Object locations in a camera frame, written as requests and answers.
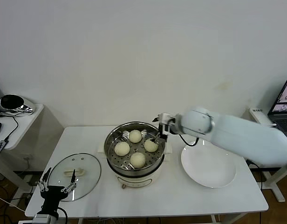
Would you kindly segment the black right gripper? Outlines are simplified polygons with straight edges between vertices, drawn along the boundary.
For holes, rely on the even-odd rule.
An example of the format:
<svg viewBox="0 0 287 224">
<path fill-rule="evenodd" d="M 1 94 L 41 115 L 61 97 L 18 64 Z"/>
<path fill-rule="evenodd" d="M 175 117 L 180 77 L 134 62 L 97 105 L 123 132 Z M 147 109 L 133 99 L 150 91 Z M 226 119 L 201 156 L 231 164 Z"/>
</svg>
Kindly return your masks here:
<svg viewBox="0 0 287 224">
<path fill-rule="evenodd" d="M 152 122 L 159 122 L 159 117 L 154 118 Z M 151 138 L 150 140 L 154 143 L 158 143 L 159 139 L 162 139 L 163 141 L 166 142 L 169 136 L 169 126 L 159 125 L 158 130 L 159 132 L 156 134 L 156 136 L 154 138 Z"/>
</svg>

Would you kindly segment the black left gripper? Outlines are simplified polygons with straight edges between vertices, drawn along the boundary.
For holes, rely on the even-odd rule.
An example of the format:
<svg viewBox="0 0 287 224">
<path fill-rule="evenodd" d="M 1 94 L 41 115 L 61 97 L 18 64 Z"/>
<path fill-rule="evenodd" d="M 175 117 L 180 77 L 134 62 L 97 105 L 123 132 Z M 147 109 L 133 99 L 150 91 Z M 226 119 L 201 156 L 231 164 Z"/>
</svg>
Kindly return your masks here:
<svg viewBox="0 0 287 224">
<path fill-rule="evenodd" d="M 51 168 L 49 168 L 43 177 L 38 181 L 41 197 L 44 199 L 44 203 L 41 206 L 41 214 L 56 214 L 60 201 L 67 197 L 67 193 L 76 188 L 75 169 L 73 170 L 70 184 L 67 187 L 48 186 L 50 171 Z"/>
</svg>

